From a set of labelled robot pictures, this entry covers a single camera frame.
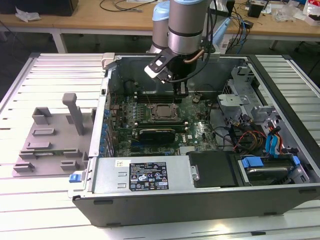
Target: cpu socket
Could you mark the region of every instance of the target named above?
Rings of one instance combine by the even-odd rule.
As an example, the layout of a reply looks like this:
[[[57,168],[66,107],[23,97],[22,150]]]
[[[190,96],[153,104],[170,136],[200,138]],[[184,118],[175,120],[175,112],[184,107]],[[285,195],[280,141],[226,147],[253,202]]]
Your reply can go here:
[[[178,116],[177,105],[158,103],[149,106],[151,109],[152,121],[173,121],[177,122],[181,119]]]

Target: blue cable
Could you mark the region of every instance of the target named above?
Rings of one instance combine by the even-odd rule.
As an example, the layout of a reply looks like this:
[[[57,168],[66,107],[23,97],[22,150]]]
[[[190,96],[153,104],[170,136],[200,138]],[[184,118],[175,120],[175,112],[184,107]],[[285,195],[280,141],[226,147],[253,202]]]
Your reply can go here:
[[[243,27],[243,29],[246,29],[246,27],[245,27],[245,23],[244,23],[244,21],[241,19],[241,23],[242,23],[242,27]],[[238,51],[236,52],[236,54],[239,54],[240,53],[240,51],[242,50],[242,47],[244,46],[244,44],[245,44],[245,37],[242,39],[242,42],[241,42],[241,46],[240,46],[240,48],[238,49]]]

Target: warning label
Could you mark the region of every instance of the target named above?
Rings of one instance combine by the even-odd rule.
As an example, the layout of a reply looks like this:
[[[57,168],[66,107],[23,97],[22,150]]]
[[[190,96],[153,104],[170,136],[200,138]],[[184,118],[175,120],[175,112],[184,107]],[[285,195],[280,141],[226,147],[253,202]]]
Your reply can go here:
[[[166,163],[131,163],[129,189],[131,191],[168,190],[169,182]]]

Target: copper pipe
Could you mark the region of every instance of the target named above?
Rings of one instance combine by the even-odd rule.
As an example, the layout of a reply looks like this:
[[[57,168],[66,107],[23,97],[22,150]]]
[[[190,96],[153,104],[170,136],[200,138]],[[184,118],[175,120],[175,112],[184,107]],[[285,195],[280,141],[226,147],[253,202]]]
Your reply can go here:
[[[191,58],[191,59],[189,59],[189,60],[185,59],[185,60],[183,60],[183,62],[184,62],[185,64],[192,64],[194,61],[196,61],[198,58],[200,58],[204,53],[205,53],[205,50],[202,49],[202,50],[199,51],[199,52],[197,53],[197,55],[195,55],[193,58]]]

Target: circuit board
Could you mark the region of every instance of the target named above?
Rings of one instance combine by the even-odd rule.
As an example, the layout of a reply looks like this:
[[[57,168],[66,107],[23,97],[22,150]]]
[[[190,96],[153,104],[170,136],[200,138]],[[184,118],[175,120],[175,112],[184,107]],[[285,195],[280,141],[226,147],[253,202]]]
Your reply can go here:
[[[115,98],[110,106],[112,134],[116,136],[114,156],[174,156],[183,155],[185,149],[217,150],[218,144],[208,124],[208,107],[205,101],[194,103],[194,97],[189,95],[181,103],[172,104],[171,109],[174,109],[176,114],[172,123],[153,119],[154,104],[136,103],[135,98],[130,96]],[[172,143],[141,143],[139,141],[141,129],[173,129],[175,138]]]

